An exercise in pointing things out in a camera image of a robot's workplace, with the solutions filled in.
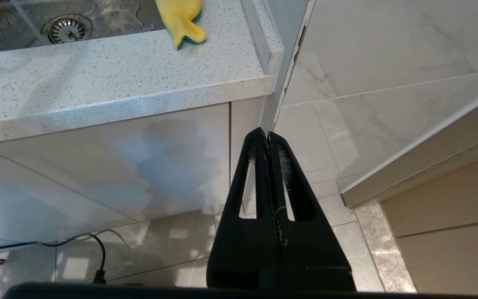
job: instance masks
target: cable plug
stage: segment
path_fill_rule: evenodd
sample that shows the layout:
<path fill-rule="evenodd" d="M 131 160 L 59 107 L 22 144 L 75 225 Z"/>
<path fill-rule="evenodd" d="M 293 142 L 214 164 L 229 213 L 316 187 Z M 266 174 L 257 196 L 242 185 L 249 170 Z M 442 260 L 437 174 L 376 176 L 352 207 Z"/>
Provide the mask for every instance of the cable plug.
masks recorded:
<path fill-rule="evenodd" d="M 105 280 L 105 271 L 104 270 L 97 270 L 95 272 L 95 277 L 93 278 L 93 284 L 106 284 Z"/>

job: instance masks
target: countertop edge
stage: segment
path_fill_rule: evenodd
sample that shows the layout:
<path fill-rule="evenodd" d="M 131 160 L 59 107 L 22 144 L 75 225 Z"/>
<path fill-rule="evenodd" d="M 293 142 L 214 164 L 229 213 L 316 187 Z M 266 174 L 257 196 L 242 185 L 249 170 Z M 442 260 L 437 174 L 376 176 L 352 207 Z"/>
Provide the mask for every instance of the countertop edge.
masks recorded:
<path fill-rule="evenodd" d="M 0 120 L 0 142 L 264 96 L 275 81 L 275 75 L 261 76 Z"/>

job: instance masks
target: white cabinet door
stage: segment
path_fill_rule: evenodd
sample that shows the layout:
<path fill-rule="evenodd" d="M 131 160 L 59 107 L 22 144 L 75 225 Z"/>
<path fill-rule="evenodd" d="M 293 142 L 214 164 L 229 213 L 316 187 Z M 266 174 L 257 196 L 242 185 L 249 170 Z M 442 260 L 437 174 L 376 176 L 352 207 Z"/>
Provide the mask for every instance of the white cabinet door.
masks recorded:
<path fill-rule="evenodd" d="M 57 240 L 133 222 L 0 155 L 1 240 Z"/>
<path fill-rule="evenodd" d="M 241 155 L 243 142 L 246 135 L 260 126 L 261 109 L 264 96 L 237 100 L 231 102 L 232 106 L 232 135 L 230 140 L 230 181 L 235 174 L 235 168 Z"/>
<path fill-rule="evenodd" d="M 0 142 L 0 154 L 136 221 L 216 206 L 228 104 Z"/>

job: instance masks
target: black clamp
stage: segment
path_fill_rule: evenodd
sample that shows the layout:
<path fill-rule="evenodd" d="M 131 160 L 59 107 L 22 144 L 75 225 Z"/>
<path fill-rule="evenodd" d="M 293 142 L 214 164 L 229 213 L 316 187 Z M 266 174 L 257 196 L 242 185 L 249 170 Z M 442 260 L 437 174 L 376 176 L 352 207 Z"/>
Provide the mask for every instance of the black clamp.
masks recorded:
<path fill-rule="evenodd" d="M 256 219 L 241 219 L 254 162 Z M 287 191 L 295 221 L 287 216 Z M 246 135 L 207 263 L 217 288 L 355 291 L 351 267 L 289 144 L 258 129 Z"/>

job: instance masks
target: wooden panel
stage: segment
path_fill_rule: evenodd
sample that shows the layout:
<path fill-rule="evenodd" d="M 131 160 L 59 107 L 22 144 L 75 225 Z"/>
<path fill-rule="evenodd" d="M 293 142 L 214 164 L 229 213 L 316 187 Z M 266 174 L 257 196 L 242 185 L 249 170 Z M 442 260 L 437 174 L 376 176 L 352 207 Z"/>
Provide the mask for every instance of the wooden panel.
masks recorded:
<path fill-rule="evenodd" d="M 0 154 L 137 221 L 217 206 L 228 103 L 0 142 Z"/>
<path fill-rule="evenodd" d="M 395 236 L 478 223 L 478 161 L 383 201 Z"/>
<path fill-rule="evenodd" d="M 366 200 L 368 201 L 382 201 L 384 199 L 389 199 L 393 196 L 401 194 L 409 189 L 417 187 L 421 184 L 429 182 L 433 179 L 439 178 L 444 174 L 449 174 L 453 170 L 462 168 L 471 163 L 478 161 L 478 144 L 467 151 L 464 151 L 454 157 L 443 161 L 440 164 L 437 164 L 430 169 L 420 172 L 419 174 L 405 180 L 397 185 L 390 187 Z"/>
<path fill-rule="evenodd" d="M 254 97 L 230 102 L 230 124 L 232 126 L 230 134 L 230 184 L 235 174 L 245 136 L 259 127 L 263 101 L 264 97 Z"/>
<path fill-rule="evenodd" d="M 350 208 L 478 144 L 478 107 L 343 194 Z"/>
<path fill-rule="evenodd" d="M 399 238 L 419 293 L 478 294 L 478 225 Z"/>

